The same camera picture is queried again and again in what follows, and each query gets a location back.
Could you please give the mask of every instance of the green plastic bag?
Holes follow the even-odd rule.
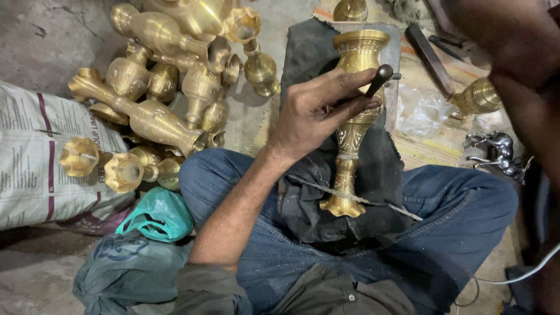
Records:
[[[193,217],[181,195],[155,187],[146,193],[115,233],[126,234],[138,229],[148,238],[171,243],[187,236],[193,230],[193,224]]]

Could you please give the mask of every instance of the dark shirt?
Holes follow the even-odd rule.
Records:
[[[218,267],[187,264],[179,272],[178,297],[171,314],[252,314],[235,275]],[[352,275],[315,264],[270,314],[416,314],[410,300],[391,280],[365,285]]]

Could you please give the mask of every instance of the metal horse statue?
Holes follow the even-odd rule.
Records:
[[[533,157],[531,157],[523,167],[521,161],[514,160],[514,141],[506,133],[494,131],[493,135],[485,133],[468,134],[467,140],[471,140],[473,146],[486,144],[488,146],[489,160],[481,159],[476,156],[468,156],[466,159],[478,162],[473,168],[484,167],[489,165],[497,165],[502,171],[515,179],[521,184],[525,184],[525,172],[531,165]]]

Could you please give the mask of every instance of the blue jeans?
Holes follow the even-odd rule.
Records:
[[[181,166],[179,184],[201,228],[253,159],[206,149]],[[243,251],[237,282],[255,313],[271,310],[315,263],[370,284],[392,279],[418,314],[442,314],[496,246],[515,216],[513,186],[473,169],[426,165],[403,173],[403,204],[422,218],[387,247],[334,257],[290,240],[277,209],[277,187],[267,197]]]

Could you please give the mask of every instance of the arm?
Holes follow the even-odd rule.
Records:
[[[233,273],[264,200],[278,178],[319,147],[346,120],[380,105],[357,89],[371,82],[375,70],[332,70],[288,88],[278,124],[267,145],[197,235],[190,263],[219,265]],[[325,107],[334,105],[327,112]]]
[[[490,80],[560,200],[560,28],[539,1],[444,1],[453,22],[494,59]],[[555,209],[550,220],[559,219]],[[558,229],[550,231],[544,252],[560,242]],[[535,300],[546,314],[560,313],[559,284],[556,255],[534,280]]]

